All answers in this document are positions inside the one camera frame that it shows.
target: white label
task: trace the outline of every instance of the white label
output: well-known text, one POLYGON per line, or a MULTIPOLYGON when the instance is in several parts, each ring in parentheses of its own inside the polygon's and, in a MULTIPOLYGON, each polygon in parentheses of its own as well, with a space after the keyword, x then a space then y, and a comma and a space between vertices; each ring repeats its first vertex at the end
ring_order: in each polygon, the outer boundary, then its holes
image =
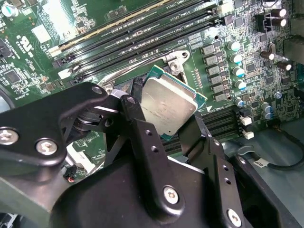
POLYGON ((260 158, 259 160, 255 161, 254 164, 260 168, 263 168, 269 164, 268 161, 264 160, 263 158, 260 158))
POLYGON ((44 43, 51 39, 51 36, 49 35, 44 25, 39 25, 33 28, 32 32, 35 34, 40 43, 44 43))

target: solid capacitor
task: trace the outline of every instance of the solid capacitor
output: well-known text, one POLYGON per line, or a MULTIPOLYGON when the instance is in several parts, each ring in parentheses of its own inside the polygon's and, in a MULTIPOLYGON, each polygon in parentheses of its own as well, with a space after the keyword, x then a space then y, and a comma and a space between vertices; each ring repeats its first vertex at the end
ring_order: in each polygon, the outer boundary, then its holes
POLYGON ((1 12, 5 17, 12 18, 19 15, 19 11, 16 6, 10 4, 4 4, 1 7, 1 12))
POLYGON ((261 109, 265 112, 265 113, 270 113, 272 112, 272 107, 267 103, 264 102, 261 104, 261 109))
POLYGON ((238 55, 236 53, 232 54, 230 56, 230 61, 236 64, 240 64, 242 62, 243 58, 241 55, 238 55))
POLYGON ((229 50, 237 52, 240 50, 241 44, 238 41, 232 40, 228 43, 227 47, 229 50))
POLYGON ((238 76, 238 77, 243 77, 244 74, 245 74, 245 71, 244 69, 236 66, 235 68, 232 69, 232 73, 235 75, 235 76, 238 76))
POLYGON ((235 86, 236 88, 242 90, 242 89, 245 89, 245 88, 246 88, 247 84, 246 84, 246 82, 244 82, 243 80, 240 79, 240 80, 238 80, 238 81, 235 82, 234 86, 235 86))

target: memory slot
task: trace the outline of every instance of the memory slot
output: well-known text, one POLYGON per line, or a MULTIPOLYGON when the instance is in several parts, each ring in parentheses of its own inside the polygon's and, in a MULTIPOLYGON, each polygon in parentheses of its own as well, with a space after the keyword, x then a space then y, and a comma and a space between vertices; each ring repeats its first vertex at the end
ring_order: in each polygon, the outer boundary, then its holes
POLYGON ((110 38, 103 39, 98 41, 97 45, 90 46, 90 48, 85 48, 75 53, 72 53, 66 56, 64 59, 56 60, 61 61, 63 63, 68 63, 73 61, 73 63, 84 61, 88 57, 90 53, 96 52, 95 55, 101 53, 106 50, 116 51, 120 48, 126 47, 127 45, 132 44, 133 42, 140 41, 147 37, 154 35, 155 33, 159 33, 167 30, 168 28, 172 28, 173 26, 177 26, 181 23, 184 23, 190 19, 197 18, 199 16, 212 14, 212 9, 216 5, 208 6, 204 8, 204 3, 198 3, 191 7, 188 7, 184 10, 181 10, 177 13, 166 16, 163 19, 160 19, 154 23, 151 23, 147 26, 141 27, 133 32, 129 32, 127 35, 120 36, 118 38, 110 38))
POLYGON ((202 32, 205 29, 210 28, 211 26, 216 26, 216 19, 214 18, 214 21, 206 22, 200 26, 196 26, 194 29, 187 30, 182 33, 174 34, 174 36, 169 36, 168 38, 161 40, 160 42, 155 42, 152 44, 147 44, 143 47, 140 47, 137 50, 134 50, 132 52, 129 52, 127 54, 114 57, 113 55, 109 56, 106 63, 103 63, 99 67, 93 68, 85 73, 80 73, 74 75, 74 83, 81 82, 83 79, 99 74, 102 71, 106 70, 108 67, 112 67, 113 65, 120 63, 122 61, 129 60, 129 62, 132 62, 134 58, 136 58, 139 55, 143 56, 149 56, 150 52, 153 52, 153 48, 157 47, 157 49, 161 50, 162 48, 165 49, 167 47, 170 47, 171 45, 176 45, 179 40, 187 39, 189 36, 192 36, 198 32, 202 32))
POLYGON ((118 57, 136 52, 137 50, 139 50, 141 48, 145 48, 145 50, 154 48, 158 45, 172 41, 176 37, 184 36, 186 34, 191 33, 192 31, 196 31, 200 28, 204 28, 206 26, 212 25, 212 22, 208 21, 208 19, 214 19, 214 17, 202 16, 202 17, 199 17, 198 19, 190 20, 186 23, 183 23, 181 25, 168 29, 165 32, 161 32, 161 33, 151 36, 147 39, 134 43, 131 46, 122 48, 116 52, 112 52, 109 50, 109 53, 107 53, 107 55, 104 55, 104 53, 102 53, 101 55, 97 55, 97 56, 91 58, 90 60, 82 62, 79 65, 72 66, 70 69, 75 69, 77 72, 83 73, 85 71, 98 67, 99 65, 103 65, 109 61, 112 61, 118 57))
POLYGON ((176 1, 169 1, 164 4, 160 4, 159 6, 150 9, 149 6, 152 5, 146 5, 145 7, 142 7, 141 9, 138 9, 137 11, 143 10, 143 9, 149 9, 147 11, 142 12, 139 15, 136 15, 132 17, 131 19, 128 19, 128 17, 122 18, 118 20, 117 22, 112 22, 111 24, 105 24, 102 25, 94 30, 89 31, 88 33, 85 33, 84 35, 81 35, 73 40, 70 40, 68 42, 65 42, 61 45, 59 45, 59 49, 61 51, 69 50, 73 47, 78 46, 79 44, 84 44, 81 45, 80 47, 76 48, 79 49, 83 46, 89 45, 87 48, 91 48, 94 45, 99 45, 102 44, 102 40, 100 39, 106 39, 110 40, 113 38, 117 38, 123 34, 127 34, 129 31, 133 31, 135 29, 138 29, 142 26, 148 25, 149 23, 152 23, 154 21, 157 21, 169 14, 175 13, 179 10, 185 9, 188 6, 191 6, 195 3, 201 2, 202 0, 176 0, 176 1), (98 41, 94 40, 91 43, 88 42, 89 40, 92 40, 94 38, 98 38, 98 41))

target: screw hole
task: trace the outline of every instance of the screw hole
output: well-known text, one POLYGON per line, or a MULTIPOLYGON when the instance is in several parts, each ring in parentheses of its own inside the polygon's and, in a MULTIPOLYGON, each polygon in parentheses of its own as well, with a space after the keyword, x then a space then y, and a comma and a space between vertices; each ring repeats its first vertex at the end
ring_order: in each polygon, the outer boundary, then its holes
POLYGON ((146 135, 152 135, 152 132, 150 132, 149 130, 146 130, 146 135))
POLYGON ((109 126, 111 126, 113 124, 113 120, 106 119, 105 122, 104 122, 104 124, 105 124, 106 127, 109 127, 109 126))
POLYGON ((228 178, 225 178, 227 184, 231 185, 231 181, 228 178))
POLYGON ((158 152, 158 149, 157 149, 156 146, 152 146, 152 147, 151 147, 151 150, 152 150, 154 153, 157 153, 157 152, 158 152))

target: silver screw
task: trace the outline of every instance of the silver screw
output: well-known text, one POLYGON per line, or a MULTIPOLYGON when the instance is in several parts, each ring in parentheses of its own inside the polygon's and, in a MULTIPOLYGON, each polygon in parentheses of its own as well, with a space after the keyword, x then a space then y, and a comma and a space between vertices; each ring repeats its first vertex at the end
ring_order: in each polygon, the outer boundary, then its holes
POLYGON ((57 151, 57 145, 53 141, 45 139, 36 144, 36 150, 43 155, 52 155, 57 151))
POLYGON ((93 90, 94 93, 97 93, 97 94, 102 94, 103 93, 102 89, 97 87, 97 86, 93 86, 92 90, 93 90))
POLYGON ((10 129, 0 130, 0 144, 1 145, 12 145, 18 141, 18 134, 10 129))
POLYGON ((236 227, 241 227, 241 225, 242 225, 241 218, 238 216, 238 214, 234 210, 228 209, 227 215, 228 215, 229 220, 233 223, 233 225, 235 225, 236 227))
POLYGON ((165 187, 163 189, 163 194, 170 204, 176 204, 179 201, 179 196, 176 190, 171 187, 165 187))
POLYGON ((274 98, 275 99, 281 99, 282 98, 282 93, 280 91, 277 91, 275 94, 274 94, 274 98))
POLYGON ((239 161, 243 164, 246 164, 246 161, 242 157, 238 157, 239 161))
POLYGON ((219 141, 217 141, 216 139, 213 139, 213 142, 214 142, 217 146, 220 145, 219 141))

